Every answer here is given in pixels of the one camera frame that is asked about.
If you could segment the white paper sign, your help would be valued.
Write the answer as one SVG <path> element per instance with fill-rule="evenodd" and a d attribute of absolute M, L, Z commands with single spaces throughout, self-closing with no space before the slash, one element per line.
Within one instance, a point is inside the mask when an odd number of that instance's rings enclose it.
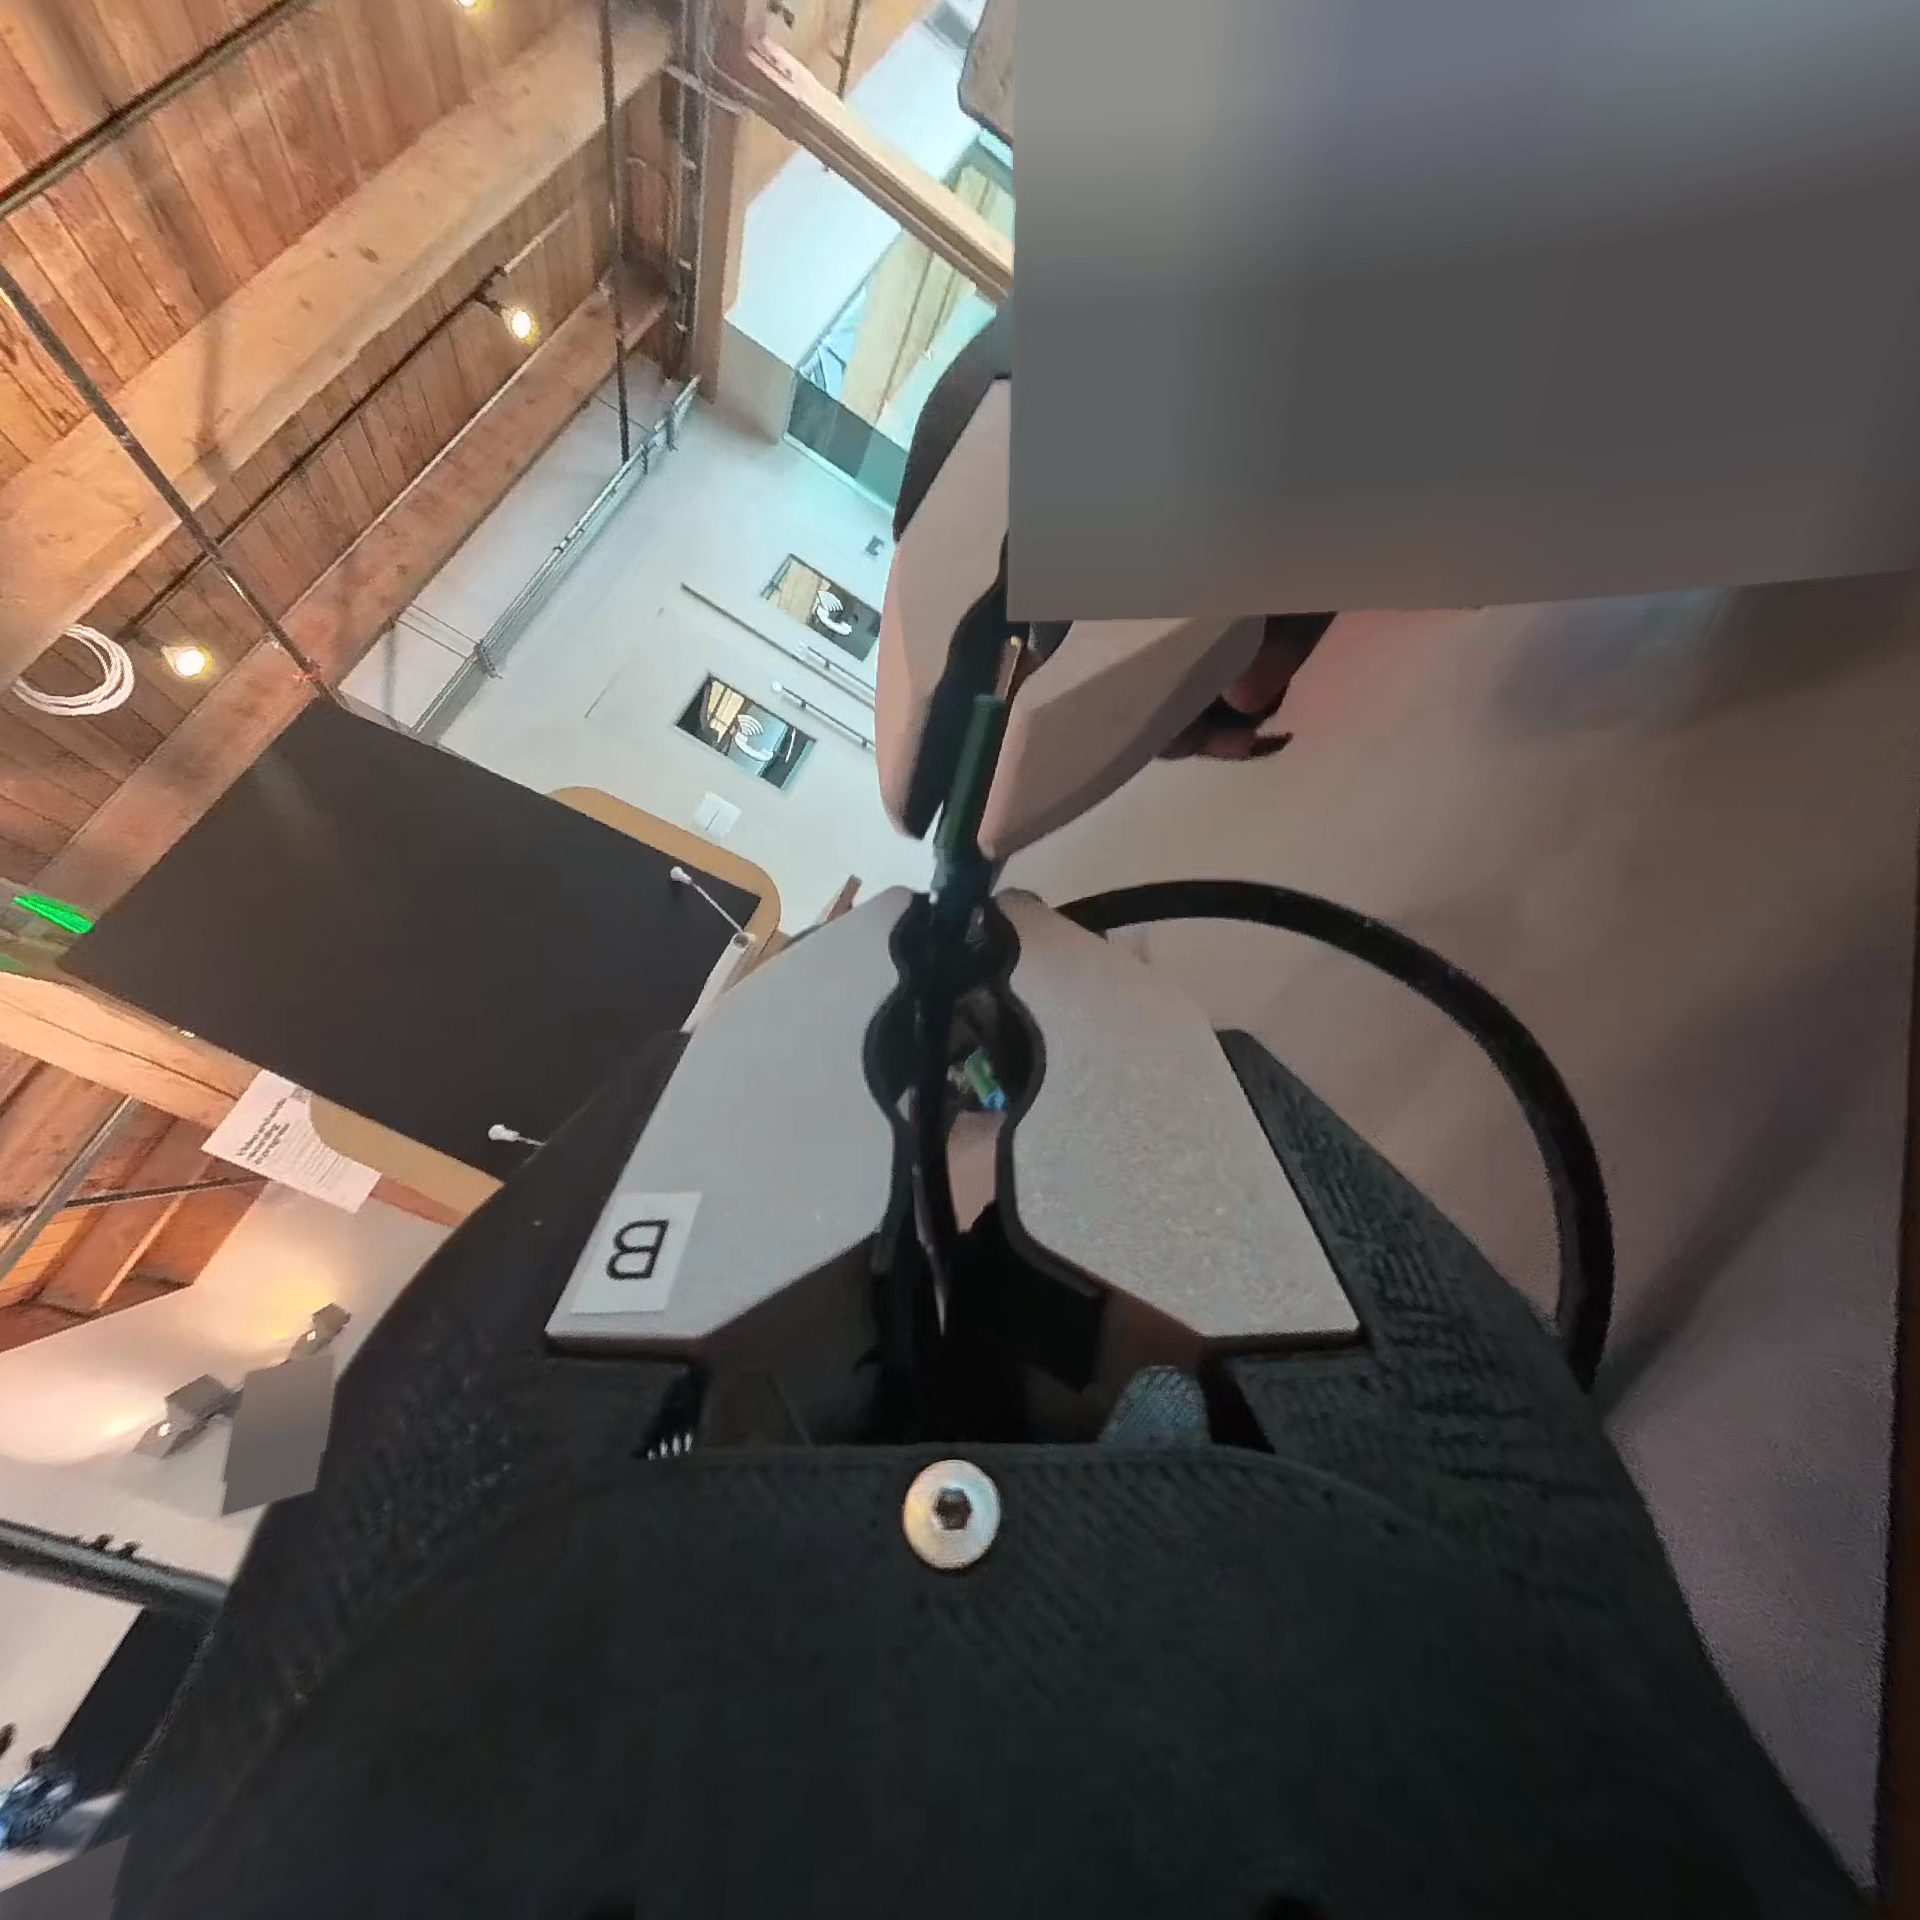
<path fill-rule="evenodd" d="M 378 1185 L 370 1165 L 343 1156 L 321 1135 L 313 1095 L 270 1071 L 253 1075 L 203 1152 L 338 1213 L 359 1213 Z"/>

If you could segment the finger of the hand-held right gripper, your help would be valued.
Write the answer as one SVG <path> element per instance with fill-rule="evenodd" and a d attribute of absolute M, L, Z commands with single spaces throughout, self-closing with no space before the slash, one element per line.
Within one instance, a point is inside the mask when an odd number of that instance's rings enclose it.
<path fill-rule="evenodd" d="M 876 776 L 894 828 L 932 834 L 974 701 L 1028 634 L 1008 607 L 1012 402 L 986 397 L 898 531 L 876 664 Z"/>
<path fill-rule="evenodd" d="M 1006 862 L 1160 758 L 1258 660 L 1265 617 L 1079 620 L 1021 683 L 981 813 Z"/>

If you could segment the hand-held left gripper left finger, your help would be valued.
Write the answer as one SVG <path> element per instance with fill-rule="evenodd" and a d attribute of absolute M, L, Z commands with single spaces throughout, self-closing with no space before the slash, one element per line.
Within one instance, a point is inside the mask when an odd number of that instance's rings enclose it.
<path fill-rule="evenodd" d="M 906 887 L 816 927 L 686 1037 L 578 1255 L 555 1346 L 873 1346 L 892 1119 L 867 1045 Z"/>

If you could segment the black panel board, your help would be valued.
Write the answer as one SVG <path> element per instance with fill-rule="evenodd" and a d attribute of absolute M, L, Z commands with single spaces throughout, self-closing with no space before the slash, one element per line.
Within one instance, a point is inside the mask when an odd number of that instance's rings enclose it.
<path fill-rule="evenodd" d="M 674 1037 L 766 872 L 313 706 L 69 949 L 69 974 L 498 1189 Z"/>

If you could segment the person's right hand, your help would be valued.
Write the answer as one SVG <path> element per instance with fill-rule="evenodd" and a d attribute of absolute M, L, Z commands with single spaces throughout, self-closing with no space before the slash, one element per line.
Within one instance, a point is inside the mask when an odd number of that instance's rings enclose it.
<path fill-rule="evenodd" d="M 1277 722 L 1285 696 L 1335 620 L 1335 612 L 1267 617 L 1252 667 L 1160 758 L 1243 763 L 1280 755 L 1290 743 Z"/>

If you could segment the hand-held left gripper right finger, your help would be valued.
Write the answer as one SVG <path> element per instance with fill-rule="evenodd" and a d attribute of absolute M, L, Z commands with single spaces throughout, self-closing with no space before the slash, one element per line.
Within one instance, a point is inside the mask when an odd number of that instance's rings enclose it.
<path fill-rule="evenodd" d="M 1028 891 L 998 904 L 1036 1079 L 1003 1130 L 1003 1223 L 1201 1341 L 1352 1341 L 1335 1277 L 1201 1004 Z"/>

